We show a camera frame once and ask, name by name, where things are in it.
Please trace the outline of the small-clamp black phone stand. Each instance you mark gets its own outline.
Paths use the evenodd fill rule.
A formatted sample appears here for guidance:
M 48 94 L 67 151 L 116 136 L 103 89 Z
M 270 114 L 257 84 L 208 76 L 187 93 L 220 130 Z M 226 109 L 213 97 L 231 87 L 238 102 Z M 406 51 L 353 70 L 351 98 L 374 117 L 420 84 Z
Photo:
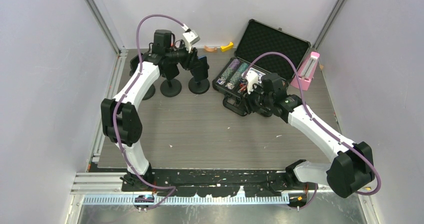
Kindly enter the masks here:
M 210 88 L 210 82 L 208 79 L 196 82 L 194 78 L 191 78 L 188 82 L 188 89 L 194 94 L 204 94 Z

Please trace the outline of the black smartphone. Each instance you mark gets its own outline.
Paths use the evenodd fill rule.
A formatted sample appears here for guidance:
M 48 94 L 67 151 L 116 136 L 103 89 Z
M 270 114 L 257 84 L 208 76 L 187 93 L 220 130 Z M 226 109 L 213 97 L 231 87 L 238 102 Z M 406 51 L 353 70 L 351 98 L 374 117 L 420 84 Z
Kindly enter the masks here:
M 133 74 L 136 72 L 136 70 L 138 69 L 138 66 L 140 64 L 140 58 L 138 55 L 136 55 L 134 58 L 132 58 L 130 60 L 130 73 L 129 75 L 132 77 Z

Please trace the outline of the dark green-edged smartphone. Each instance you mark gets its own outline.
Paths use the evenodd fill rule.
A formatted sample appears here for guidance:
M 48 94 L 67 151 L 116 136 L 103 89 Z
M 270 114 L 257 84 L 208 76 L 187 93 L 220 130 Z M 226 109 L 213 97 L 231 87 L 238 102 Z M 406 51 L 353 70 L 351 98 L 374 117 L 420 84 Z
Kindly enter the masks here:
M 174 62 L 164 62 L 162 64 L 162 72 L 163 72 L 163 76 L 167 79 L 167 80 L 172 80 L 174 79 L 176 76 L 179 75 L 179 68 L 178 68 L 178 63 L 174 63 Z

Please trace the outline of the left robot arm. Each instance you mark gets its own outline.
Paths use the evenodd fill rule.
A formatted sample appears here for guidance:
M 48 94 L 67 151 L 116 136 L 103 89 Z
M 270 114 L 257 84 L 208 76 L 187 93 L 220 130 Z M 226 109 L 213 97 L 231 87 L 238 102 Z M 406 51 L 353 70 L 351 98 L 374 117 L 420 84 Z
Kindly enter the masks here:
M 185 30 L 179 47 L 173 43 L 174 37 L 171 31 L 156 30 L 150 50 L 139 56 L 130 80 L 113 98 L 103 99 L 100 105 L 102 131 L 119 148 L 128 172 L 136 175 L 135 186 L 142 191 L 149 190 L 154 181 L 148 174 L 151 164 L 140 143 L 143 126 L 138 107 L 159 77 L 173 80 L 179 74 L 178 64 L 188 70 L 198 66 L 193 47 L 200 39 L 198 34 Z

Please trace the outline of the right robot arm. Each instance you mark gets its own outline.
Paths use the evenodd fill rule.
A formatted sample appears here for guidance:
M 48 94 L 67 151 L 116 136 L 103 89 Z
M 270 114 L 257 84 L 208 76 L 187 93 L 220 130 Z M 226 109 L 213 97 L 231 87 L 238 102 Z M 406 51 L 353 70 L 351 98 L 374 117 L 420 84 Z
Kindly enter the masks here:
M 269 111 L 285 123 L 299 130 L 328 158 L 328 163 L 312 163 L 301 159 L 285 168 L 285 182 L 292 189 L 311 182 L 329 186 L 335 194 L 346 198 L 377 181 L 368 194 L 379 191 L 381 178 L 373 162 L 371 147 L 344 137 L 324 123 L 301 96 L 286 91 L 285 84 L 276 73 L 259 76 L 247 71 L 243 77 L 246 95 L 252 107 Z

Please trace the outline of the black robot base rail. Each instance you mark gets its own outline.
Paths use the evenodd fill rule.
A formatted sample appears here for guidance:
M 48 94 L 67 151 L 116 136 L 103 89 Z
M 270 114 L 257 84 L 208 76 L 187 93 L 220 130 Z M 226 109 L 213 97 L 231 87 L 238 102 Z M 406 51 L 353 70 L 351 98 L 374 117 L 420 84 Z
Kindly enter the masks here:
M 178 197 L 234 197 L 241 191 L 246 197 L 274 197 L 286 190 L 305 195 L 316 187 L 311 182 L 294 181 L 283 170 L 272 169 L 149 169 L 143 180 L 129 172 L 120 179 L 122 191 L 152 191 L 162 197 L 171 190 Z

